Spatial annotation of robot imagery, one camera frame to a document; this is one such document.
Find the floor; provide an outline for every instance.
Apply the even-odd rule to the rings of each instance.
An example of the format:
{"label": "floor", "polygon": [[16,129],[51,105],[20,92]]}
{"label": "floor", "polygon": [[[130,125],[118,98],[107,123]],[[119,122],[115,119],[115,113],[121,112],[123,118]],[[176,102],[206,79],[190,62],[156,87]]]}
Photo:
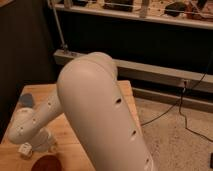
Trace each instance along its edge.
{"label": "floor", "polygon": [[[171,105],[135,98],[140,122],[144,123],[166,111]],[[183,108],[188,127],[213,139],[213,114]],[[142,127],[147,146],[159,171],[211,171],[213,143],[184,128],[178,107],[160,119]]]}

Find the cable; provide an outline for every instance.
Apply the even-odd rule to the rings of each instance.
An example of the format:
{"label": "cable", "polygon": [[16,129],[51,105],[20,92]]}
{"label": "cable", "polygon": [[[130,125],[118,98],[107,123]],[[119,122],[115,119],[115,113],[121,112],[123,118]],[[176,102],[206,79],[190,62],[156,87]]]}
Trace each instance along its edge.
{"label": "cable", "polygon": [[181,100],[183,100],[183,95],[184,95],[184,94],[187,94],[187,93],[189,93],[189,92],[191,92],[195,87],[197,87],[197,86],[203,81],[203,79],[205,78],[206,74],[207,74],[208,71],[209,71],[209,68],[210,68],[210,66],[211,66],[211,64],[212,64],[212,60],[213,60],[213,51],[211,52],[210,59],[209,59],[209,61],[208,61],[206,70],[205,70],[203,76],[201,77],[201,79],[200,79],[198,82],[196,82],[196,83],[195,83],[191,88],[189,88],[189,89],[187,89],[186,87],[184,87],[184,90],[183,90],[183,92],[181,93],[180,98],[179,98],[178,100],[176,100],[174,104],[172,104],[165,112],[163,112],[162,114],[160,114],[160,115],[157,116],[156,118],[153,118],[153,119],[151,119],[151,120],[149,120],[149,121],[147,121],[147,122],[145,122],[145,123],[141,123],[141,126],[143,127],[143,126],[145,126],[145,125],[148,125],[148,124],[154,122],[155,120],[161,118],[162,116],[166,115],[172,108],[174,108],[174,107],[178,104],[179,101],[180,101],[180,103],[182,103]]}
{"label": "cable", "polygon": [[156,118],[151,119],[151,120],[149,120],[149,121],[147,121],[145,123],[141,123],[141,126],[145,126],[145,125],[150,124],[151,122],[154,122],[155,120],[161,118],[162,116],[164,116],[165,114],[167,114],[170,110],[172,110],[172,108],[175,107],[178,104],[179,101],[180,101],[180,99],[176,100],[173,105],[171,105],[165,112],[163,112],[162,114],[160,114]]}
{"label": "cable", "polygon": [[209,138],[209,137],[207,137],[207,136],[205,136],[205,135],[203,135],[203,134],[200,134],[200,133],[198,133],[198,132],[196,132],[196,131],[193,131],[193,130],[191,130],[190,128],[188,128],[188,118],[187,118],[187,116],[186,116],[185,114],[183,114],[182,111],[181,111],[182,105],[183,105],[183,96],[184,96],[185,90],[186,90],[186,83],[184,84],[184,89],[183,89],[183,92],[181,93],[180,105],[179,105],[179,114],[180,114],[181,116],[184,117],[184,121],[185,121],[185,126],[184,126],[184,127],[185,127],[185,129],[186,129],[187,131],[189,131],[189,132],[191,132],[191,133],[193,133],[193,134],[195,134],[195,135],[197,135],[197,136],[199,136],[199,137],[201,137],[201,138],[203,138],[203,139],[205,139],[205,140],[207,140],[207,141],[213,143],[213,140],[212,140],[211,138]]}

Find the small robotic arm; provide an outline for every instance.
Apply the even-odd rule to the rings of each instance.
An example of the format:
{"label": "small robotic arm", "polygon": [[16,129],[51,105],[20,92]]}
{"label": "small robotic arm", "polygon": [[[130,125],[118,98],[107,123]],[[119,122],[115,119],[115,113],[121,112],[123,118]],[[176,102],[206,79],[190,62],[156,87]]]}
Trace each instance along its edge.
{"label": "small robotic arm", "polygon": [[43,104],[17,112],[9,130],[12,143],[48,150],[55,140],[44,127],[64,112],[97,171],[156,171],[117,85],[117,67],[104,53],[69,62]]}

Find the dark wall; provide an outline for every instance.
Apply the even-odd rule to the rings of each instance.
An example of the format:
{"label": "dark wall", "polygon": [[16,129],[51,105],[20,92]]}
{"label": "dark wall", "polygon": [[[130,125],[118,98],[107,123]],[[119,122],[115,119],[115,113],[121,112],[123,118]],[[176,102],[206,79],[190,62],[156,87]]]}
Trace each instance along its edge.
{"label": "dark wall", "polygon": [[205,71],[213,51],[213,30],[77,13],[60,15],[71,50],[103,51],[113,58],[196,72]]}
{"label": "dark wall", "polygon": [[45,0],[0,8],[0,139],[25,84],[55,81]]}

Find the wooden table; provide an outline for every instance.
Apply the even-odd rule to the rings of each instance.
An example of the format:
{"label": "wooden table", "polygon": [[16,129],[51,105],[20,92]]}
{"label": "wooden table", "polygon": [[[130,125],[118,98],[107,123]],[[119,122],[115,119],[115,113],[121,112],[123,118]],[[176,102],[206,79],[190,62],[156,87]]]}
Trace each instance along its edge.
{"label": "wooden table", "polygon": [[[132,89],[129,81],[119,81],[119,86],[128,103],[129,109],[136,124],[140,128],[139,119],[137,116],[136,106],[132,94]],[[55,88],[55,84],[48,85],[28,85],[25,86],[22,94],[31,93],[35,101],[35,107],[39,105]],[[17,103],[15,111],[20,108]],[[63,171],[94,171],[89,158],[84,152],[81,144],[75,136],[72,128],[70,128],[65,115],[62,114],[54,121],[49,123],[47,127],[54,134],[58,143],[57,155],[61,161]],[[17,152],[19,146],[11,144],[7,139],[7,131],[0,144],[0,170],[2,171],[30,171],[33,164],[42,156],[52,153],[35,152],[31,159],[24,160],[20,158]]]}

